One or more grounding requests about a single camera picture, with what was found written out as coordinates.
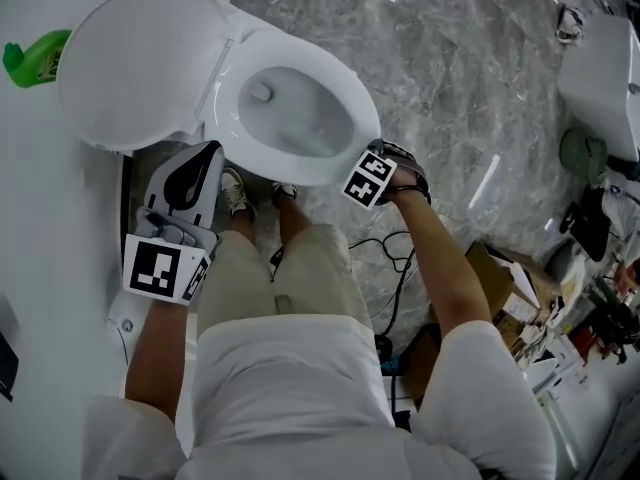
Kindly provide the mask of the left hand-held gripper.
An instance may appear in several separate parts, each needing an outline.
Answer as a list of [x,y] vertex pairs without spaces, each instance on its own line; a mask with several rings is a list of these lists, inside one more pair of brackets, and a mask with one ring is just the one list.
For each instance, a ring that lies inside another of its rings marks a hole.
[[[212,222],[223,168],[221,144],[206,141],[155,170],[145,193],[147,207],[138,210],[136,229],[126,235],[124,290],[184,306],[193,302],[219,245],[216,233],[194,224]],[[162,212],[191,214],[194,224]]]

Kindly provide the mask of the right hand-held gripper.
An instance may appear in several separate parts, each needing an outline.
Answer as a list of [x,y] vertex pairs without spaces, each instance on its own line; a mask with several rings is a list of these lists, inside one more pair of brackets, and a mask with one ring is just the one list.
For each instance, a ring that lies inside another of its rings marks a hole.
[[[414,181],[400,184],[392,179],[396,171],[410,172]],[[420,193],[431,203],[429,185],[424,169],[415,156],[405,148],[383,140],[372,141],[356,162],[341,189],[341,194],[359,207],[371,210],[387,204],[392,194],[404,191]]]

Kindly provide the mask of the white plastic toilet lid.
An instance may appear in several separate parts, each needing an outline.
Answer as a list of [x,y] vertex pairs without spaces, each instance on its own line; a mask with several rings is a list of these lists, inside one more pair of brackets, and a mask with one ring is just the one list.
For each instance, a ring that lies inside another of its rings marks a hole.
[[66,124],[115,152],[195,134],[230,38],[217,0],[104,0],[63,49],[56,86]]

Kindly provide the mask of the person's left forearm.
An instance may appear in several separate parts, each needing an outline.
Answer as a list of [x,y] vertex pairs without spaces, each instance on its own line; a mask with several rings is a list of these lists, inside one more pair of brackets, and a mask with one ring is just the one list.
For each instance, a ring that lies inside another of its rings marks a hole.
[[125,381],[127,400],[148,405],[175,422],[182,390],[188,309],[154,300]]

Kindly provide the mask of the person's right forearm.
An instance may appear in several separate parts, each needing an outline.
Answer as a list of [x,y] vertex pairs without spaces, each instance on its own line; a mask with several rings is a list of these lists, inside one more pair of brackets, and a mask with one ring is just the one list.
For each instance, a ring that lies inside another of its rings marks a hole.
[[425,197],[415,190],[390,196],[411,236],[441,334],[469,322],[491,322],[481,283],[459,244]]

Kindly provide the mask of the white toilet bowl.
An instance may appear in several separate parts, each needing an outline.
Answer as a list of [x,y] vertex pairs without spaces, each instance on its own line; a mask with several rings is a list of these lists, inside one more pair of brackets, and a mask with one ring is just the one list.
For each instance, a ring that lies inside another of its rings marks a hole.
[[180,68],[186,108],[170,130],[187,143],[216,140],[256,175],[302,186],[344,181],[381,133],[358,76],[325,49],[258,19],[229,0],[177,0],[189,60]]

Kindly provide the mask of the white sneaker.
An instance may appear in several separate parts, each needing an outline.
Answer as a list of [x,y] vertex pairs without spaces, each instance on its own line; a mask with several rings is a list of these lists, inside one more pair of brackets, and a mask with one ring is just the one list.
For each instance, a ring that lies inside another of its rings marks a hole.
[[256,210],[250,202],[244,180],[233,167],[225,167],[220,180],[220,192],[231,217],[244,212],[251,223],[255,221]]
[[293,201],[297,200],[297,187],[288,183],[281,182],[273,182],[272,183],[272,194],[271,200],[272,204],[276,209],[281,207],[282,201]]

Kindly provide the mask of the person's leg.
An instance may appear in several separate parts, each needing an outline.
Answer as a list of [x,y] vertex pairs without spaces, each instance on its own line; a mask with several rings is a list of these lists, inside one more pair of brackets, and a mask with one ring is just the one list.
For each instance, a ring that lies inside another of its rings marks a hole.
[[288,194],[281,194],[278,197],[278,211],[280,238],[283,244],[288,243],[312,225],[297,204],[297,200]]
[[231,231],[243,235],[247,240],[255,241],[255,229],[253,213],[249,210],[239,210],[231,218],[228,228]]

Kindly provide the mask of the person's right leg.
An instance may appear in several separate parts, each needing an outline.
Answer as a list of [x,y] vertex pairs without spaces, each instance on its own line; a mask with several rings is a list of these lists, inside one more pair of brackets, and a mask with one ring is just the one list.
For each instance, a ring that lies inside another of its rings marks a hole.
[[278,197],[278,211],[280,238],[283,244],[288,243],[312,225],[297,204],[297,200],[288,194],[281,194]]

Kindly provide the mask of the person's beige shorts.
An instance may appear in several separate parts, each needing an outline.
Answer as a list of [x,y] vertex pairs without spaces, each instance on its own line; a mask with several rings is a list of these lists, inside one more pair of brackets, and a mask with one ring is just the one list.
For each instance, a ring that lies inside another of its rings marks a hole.
[[271,273],[257,247],[237,231],[220,234],[197,301],[197,334],[234,320],[283,315],[338,315],[369,328],[344,234],[312,225],[284,246]]

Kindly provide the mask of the brown cardboard box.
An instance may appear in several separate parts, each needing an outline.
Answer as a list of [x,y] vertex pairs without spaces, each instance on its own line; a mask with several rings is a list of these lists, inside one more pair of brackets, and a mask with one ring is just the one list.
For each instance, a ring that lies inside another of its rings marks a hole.
[[479,242],[473,243],[464,255],[481,283],[489,305],[491,322],[469,322],[454,330],[468,329],[476,325],[478,328],[495,331],[502,347],[507,352],[511,352],[519,339],[519,334],[524,330],[524,324],[511,315],[506,308],[511,305],[524,305],[533,311],[534,316],[539,315],[539,309],[516,286],[515,278],[509,269],[513,265],[510,257]]

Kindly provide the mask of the green helmet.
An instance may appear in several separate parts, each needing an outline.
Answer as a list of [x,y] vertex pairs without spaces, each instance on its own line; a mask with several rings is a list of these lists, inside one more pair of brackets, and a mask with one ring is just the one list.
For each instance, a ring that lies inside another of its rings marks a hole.
[[608,159],[606,143],[581,127],[569,128],[560,142],[561,165],[571,174],[597,186],[601,183]]

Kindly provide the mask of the person's white shirt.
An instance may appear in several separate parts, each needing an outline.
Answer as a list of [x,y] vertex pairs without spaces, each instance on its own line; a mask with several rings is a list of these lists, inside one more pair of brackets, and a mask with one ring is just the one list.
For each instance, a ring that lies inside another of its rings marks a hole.
[[554,480],[549,424],[497,329],[448,333],[419,411],[395,426],[373,335],[346,316],[226,322],[200,338],[194,443],[140,402],[99,396],[82,480]]

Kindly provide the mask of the black bag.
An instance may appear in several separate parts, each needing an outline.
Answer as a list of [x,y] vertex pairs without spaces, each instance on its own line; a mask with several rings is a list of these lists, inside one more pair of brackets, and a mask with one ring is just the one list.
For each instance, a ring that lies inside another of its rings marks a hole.
[[611,220],[602,209],[604,190],[586,187],[579,203],[571,202],[559,232],[569,232],[586,254],[600,262],[605,255]]

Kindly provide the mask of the black wall paper holder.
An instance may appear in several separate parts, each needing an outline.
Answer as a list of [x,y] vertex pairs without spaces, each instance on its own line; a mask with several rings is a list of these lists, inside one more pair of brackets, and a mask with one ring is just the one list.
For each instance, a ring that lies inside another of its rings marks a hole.
[[13,401],[12,390],[19,368],[16,352],[19,335],[17,316],[5,292],[0,290],[0,395],[8,402]]

